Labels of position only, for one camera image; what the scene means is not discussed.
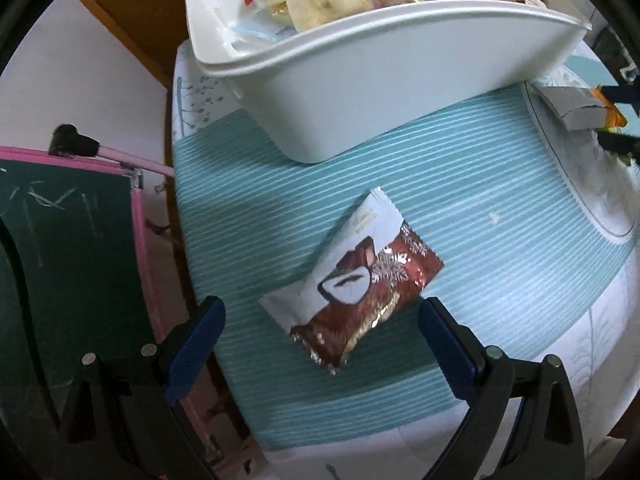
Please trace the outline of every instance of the storage container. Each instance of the storage container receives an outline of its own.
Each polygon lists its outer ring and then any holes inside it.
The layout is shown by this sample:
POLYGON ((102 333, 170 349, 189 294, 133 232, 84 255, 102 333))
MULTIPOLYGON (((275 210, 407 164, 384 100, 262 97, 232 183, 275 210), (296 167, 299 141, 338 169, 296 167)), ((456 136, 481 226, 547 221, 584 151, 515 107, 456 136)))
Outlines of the storage container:
POLYGON ((548 9, 433 0, 372 10, 273 44, 232 27, 244 0, 186 0, 193 51, 282 152, 320 162, 467 98, 559 66, 591 24, 548 9))

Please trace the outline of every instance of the pink pole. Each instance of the pink pole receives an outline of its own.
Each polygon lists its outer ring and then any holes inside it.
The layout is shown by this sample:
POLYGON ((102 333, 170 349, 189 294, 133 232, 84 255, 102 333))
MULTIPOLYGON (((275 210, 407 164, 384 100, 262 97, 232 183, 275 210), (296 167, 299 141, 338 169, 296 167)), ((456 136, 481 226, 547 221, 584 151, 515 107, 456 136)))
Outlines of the pink pole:
POLYGON ((136 168, 142 168, 143 170, 153 171, 154 173, 163 174, 175 178, 175 170, 171 166, 165 166, 159 162, 148 160, 148 158, 141 158, 140 156, 131 155, 129 153, 119 152, 111 148, 105 148, 100 146, 98 148, 98 156, 102 158, 108 158, 109 160, 115 160, 123 164, 129 164, 136 168))

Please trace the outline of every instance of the green chalkboard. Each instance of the green chalkboard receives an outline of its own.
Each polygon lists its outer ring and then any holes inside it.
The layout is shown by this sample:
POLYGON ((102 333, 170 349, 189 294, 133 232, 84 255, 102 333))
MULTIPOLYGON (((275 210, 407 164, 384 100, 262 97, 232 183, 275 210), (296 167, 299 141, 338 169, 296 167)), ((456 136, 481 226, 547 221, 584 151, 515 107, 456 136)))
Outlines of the green chalkboard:
MULTIPOLYGON (((62 416, 87 352, 154 340, 136 260, 128 176, 0 160, 0 215, 17 247, 46 387, 62 416)), ((42 475, 56 431, 34 374, 9 261, 0 256, 0 417, 42 475)))

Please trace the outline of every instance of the blue gripper pad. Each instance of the blue gripper pad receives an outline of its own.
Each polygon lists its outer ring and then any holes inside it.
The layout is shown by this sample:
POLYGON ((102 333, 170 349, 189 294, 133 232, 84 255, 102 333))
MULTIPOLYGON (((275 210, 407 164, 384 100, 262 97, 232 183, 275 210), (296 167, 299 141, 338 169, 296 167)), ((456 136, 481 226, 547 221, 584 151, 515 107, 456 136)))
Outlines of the blue gripper pad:
POLYGON ((167 366, 163 392, 169 406, 173 406, 191 391, 222 334, 225 320, 225 304, 215 296, 207 296, 200 305, 198 319, 167 366))
POLYGON ((476 390, 478 369, 466 354, 462 342, 454 331, 468 329, 458 325, 446 309, 443 308, 441 315, 431 301, 431 298, 422 300, 418 310, 418 327, 436 357, 454 396, 457 399, 466 400, 466 403, 472 406, 478 396, 476 390))

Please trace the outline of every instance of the red and white snack wrapper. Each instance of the red and white snack wrapper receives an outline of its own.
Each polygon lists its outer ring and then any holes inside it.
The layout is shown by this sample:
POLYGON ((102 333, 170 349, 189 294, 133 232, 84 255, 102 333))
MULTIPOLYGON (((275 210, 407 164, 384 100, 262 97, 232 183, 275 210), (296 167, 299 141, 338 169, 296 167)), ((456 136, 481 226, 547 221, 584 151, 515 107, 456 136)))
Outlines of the red and white snack wrapper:
POLYGON ((259 303, 312 359, 334 372, 378 323, 417 299, 442 261, 376 188, 304 280, 259 303))

